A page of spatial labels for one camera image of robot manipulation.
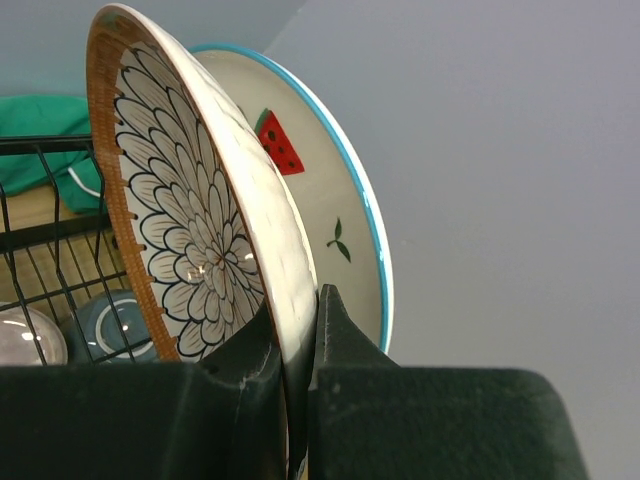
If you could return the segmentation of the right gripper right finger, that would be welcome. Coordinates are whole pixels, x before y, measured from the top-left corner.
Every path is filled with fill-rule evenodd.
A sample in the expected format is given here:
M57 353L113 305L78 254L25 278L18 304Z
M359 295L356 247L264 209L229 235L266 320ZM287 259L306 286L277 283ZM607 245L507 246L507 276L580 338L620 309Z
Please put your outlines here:
M320 293L309 389L313 479L585 479L565 409L542 375L402 367Z

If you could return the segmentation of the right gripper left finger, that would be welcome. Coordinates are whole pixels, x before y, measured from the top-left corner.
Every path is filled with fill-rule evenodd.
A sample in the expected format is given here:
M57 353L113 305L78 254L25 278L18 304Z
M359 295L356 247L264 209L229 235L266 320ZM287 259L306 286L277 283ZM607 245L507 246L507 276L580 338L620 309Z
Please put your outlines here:
M5 367L5 479L282 479L269 312L198 363Z

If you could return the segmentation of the grey ceramic mug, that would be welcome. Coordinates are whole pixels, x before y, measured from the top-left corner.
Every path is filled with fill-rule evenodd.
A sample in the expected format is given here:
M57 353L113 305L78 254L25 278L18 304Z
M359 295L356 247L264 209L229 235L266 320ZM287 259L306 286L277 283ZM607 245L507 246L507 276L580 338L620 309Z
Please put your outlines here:
M132 290L104 292L62 323L70 363L121 364L158 361Z

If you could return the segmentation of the watermelon pattern white plate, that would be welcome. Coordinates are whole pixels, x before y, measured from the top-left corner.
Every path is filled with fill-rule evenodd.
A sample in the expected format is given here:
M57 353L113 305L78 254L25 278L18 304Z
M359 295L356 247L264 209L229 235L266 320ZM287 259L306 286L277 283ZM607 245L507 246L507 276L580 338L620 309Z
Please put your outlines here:
M284 176L319 283L338 287L352 321L387 352L394 321L391 253L374 190L346 133L307 85L265 55L231 44L191 51Z

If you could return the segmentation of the brown flower pattern plate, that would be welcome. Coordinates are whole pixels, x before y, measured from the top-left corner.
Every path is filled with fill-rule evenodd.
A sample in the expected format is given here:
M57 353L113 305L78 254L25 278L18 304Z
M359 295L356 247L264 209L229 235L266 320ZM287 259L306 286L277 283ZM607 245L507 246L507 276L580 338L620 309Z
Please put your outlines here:
M298 478L318 287L282 175L216 79L130 6L97 12L86 78L109 217L158 356L201 360L266 307Z

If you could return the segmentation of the black wire dish rack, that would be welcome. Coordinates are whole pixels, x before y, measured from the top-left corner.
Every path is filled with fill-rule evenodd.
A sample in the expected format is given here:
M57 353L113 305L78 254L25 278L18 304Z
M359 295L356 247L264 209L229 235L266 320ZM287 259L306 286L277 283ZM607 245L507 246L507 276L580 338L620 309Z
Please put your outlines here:
M1 303L33 308L62 323L93 297L131 289L106 211L104 189L75 213L78 188L63 167L78 160L102 175L87 134L5 137L1 141Z

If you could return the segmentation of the pink ceramic mug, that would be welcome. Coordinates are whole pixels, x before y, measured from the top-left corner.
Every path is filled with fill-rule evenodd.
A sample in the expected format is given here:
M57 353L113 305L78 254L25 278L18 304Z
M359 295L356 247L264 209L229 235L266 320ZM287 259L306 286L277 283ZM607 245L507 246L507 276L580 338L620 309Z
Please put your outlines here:
M39 350L47 365L68 362L65 338L53 320L28 307L28 315L20 306L7 308L1 303L1 365L43 365Z

